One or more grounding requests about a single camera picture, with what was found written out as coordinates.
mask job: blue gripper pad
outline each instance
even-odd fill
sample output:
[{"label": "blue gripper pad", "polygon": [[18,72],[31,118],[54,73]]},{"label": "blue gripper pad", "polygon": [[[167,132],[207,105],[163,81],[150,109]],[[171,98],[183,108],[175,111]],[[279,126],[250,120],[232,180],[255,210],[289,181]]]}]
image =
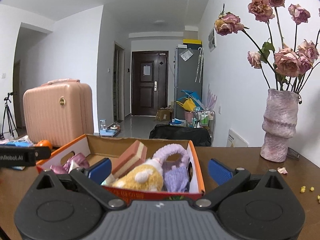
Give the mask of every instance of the blue gripper pad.
[{"label": "blue gripper pad", "polygon": [[211,159],[208,164],[208,172],[211,178],[220,186],[233,177],[234,171],[223,165],[216,159]]},{"label": "blue gripper pad", "polygon": [[103,158],[90,168],[86,169],[84,174],[99,185],[111,174],[111,161],[109,158]]}]

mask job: pink suitcase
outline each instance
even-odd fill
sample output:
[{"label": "pink suitcase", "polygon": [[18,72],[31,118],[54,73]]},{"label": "pink suitcase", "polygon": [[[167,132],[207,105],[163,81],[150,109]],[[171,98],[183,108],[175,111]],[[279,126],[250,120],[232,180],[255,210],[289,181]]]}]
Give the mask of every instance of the pink suitcase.
[{"label": "pink suitcase", "polygon": [[33,142],[46,139],[61,147],[82,134],[93,134],[92,91],[80,80],[58,79],[29,89],[23,108]]}]

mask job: orange-edged box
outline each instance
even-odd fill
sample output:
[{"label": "orange-edged box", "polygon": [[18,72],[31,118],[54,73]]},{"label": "orange-edged box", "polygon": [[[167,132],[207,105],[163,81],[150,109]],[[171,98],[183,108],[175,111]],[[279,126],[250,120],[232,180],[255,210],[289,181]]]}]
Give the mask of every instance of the orange-edged box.
[{"label": "orange-edged box", "polygon": [[[94,135],[82,135],[79,138],[73,140],[72,142],[64,145],[63,147],[57,149],[51,154],[49,160],[42,160],[37,162],[38,172],[42,170],[49,170],[51,165],[64,164],[66,160],[73,154],[82,153],[86,156],[90,165],[93,165],[100,161],[102,158],[109,158],[112,163],[116,163],[118,157],[137,139],[135,138],[101,138]],[[147,148],[147,158],[152,158],[153,154],[159,148],[171,144],[177,143],[182,145],[190,156],[189,164],[189,176],[190,176],[190,189],[189,192],[146,192],[146,191],[135,191],[127,189],[119,189],[114,187],[105,187],[107,190],[122,198],[127,203],[135,199],[144,200],[165,200],[165,199],[182,199],[191,198],[198,199],[204,195],[204,182],[201,174],[201,169],[199,165],[199,160],[196,154],[196,150],[192,144],[192,141],[187,140],[163,140],[163,139],[138,139]],[[179,156],[170,156],[168,159],[175,160]]]}]

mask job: gray refrigerator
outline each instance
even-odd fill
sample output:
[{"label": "gray refrigerator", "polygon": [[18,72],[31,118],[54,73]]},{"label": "gray refrigerator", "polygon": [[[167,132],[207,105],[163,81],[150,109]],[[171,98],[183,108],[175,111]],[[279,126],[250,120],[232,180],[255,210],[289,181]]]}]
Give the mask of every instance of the gray refrigerator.
[{"label": "gray refrigerator", "polygon": [[195,82],[198,58],[200,51],[193,49],[193,55],[186,61],[180,56],[180,53],[185,49],[177,48],[175,52],[175,65],[174,65],[174,112],[173,117],[184,120],[184,109],[179,106],[176,101],[185,95],[181,90],[191,90],[197,92],[199,97],[202,97],[202,77],[199,82],[200,69],[198,73],[197,82]]}]

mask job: pink textured vase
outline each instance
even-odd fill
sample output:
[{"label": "pink textured vase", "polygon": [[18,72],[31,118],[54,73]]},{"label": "pink textured vase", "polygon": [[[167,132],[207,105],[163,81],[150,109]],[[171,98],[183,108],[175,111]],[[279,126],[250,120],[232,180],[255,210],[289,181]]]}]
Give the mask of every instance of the pink textured vase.
[{"label": "pink textured vase", "polygon": [[260,155],[272,162],[284,162],[289,138],[296,134],[298,95],[268,89],[267,108],[262,129],[266,132]]}]

